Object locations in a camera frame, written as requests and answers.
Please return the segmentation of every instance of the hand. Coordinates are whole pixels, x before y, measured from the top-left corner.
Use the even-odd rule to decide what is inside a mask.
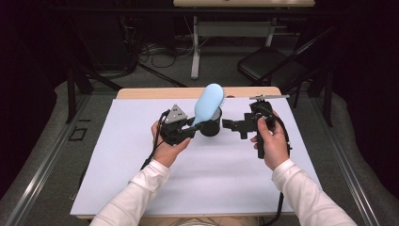
[[[156,121],[152,126],[153,142],[155,142],[157,127],[158,127],[158,121]],[[162,137],[159,136],[158,143],[156,144],[159,146],[155,150],[153,159],[155,159],[157,162],[164,165],[165,167],[169,168],[176,160],[177,155],[181,153],[188,146],[190,140],[191,140],[190,138],[187,138],[180,144],[171,146],[168,143],[164,142]]]
[[[284,131],[281,125],[276,121],[276,126],[271,131],[272,134],[270,134],[263,118],[258,119],[258,130],[264,141],[264,163],[271,170],[274,170],[289,158]],[[250,141],[254,142],[254,148],[258,149],[256,136]]]

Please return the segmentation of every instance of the gripper handle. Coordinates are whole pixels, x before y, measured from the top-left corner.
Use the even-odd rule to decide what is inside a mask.
[[[256,132],[256,140],[258,143],[258,158],[263,159],[264,157],[264,141],[261,133],[259,131]]]

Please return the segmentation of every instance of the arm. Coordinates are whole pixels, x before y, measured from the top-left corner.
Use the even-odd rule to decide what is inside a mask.
[[[157,125],[158,122],[152,126],[154,138]],[[137,225],[158,189],[167,182],[169,167],[189,142],[190,139],[187,138],[176,146],[170,146],[159,137],[150,164],[94,217],[90,225]]]
[[[356,225],[318,185],[289,158],[284,132],[276,122],[270,134],[264,119],[258,120],[264,140],[264,162],[273,170],[272,180],[294,209],[301,225]]]

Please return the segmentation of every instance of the white paper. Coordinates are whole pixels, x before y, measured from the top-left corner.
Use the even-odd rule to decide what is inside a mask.
[[[195,117],[197,100],[114,100],[71,214],[96,215],[127,186],[151,153],[153,123],[175,104],[188,118]],[[243,120],[253,102],[249,98],[226,99],[222,119]],[[320,185],[287,101],[268,102],[286,126],[293,148],[291,158]],[[248,139],[241,139],[238,132],[222,127],[215,137],[198,131],[171,167],[168,182],[145,216],[275,213],[279,191],[271,181],[272,171],[249,141],[254,136],[256,133],[248,133]],[[284,202],[282,212],[293,210]]]

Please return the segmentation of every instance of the white sleeve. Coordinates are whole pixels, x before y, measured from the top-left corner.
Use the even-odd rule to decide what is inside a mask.
[[[168,176],[169,169],[152,160],[94,217],[90,225],[137,225]]]
[[[291,159],[275,168],[272,180],[294,209],[301,225],[356,225]]]

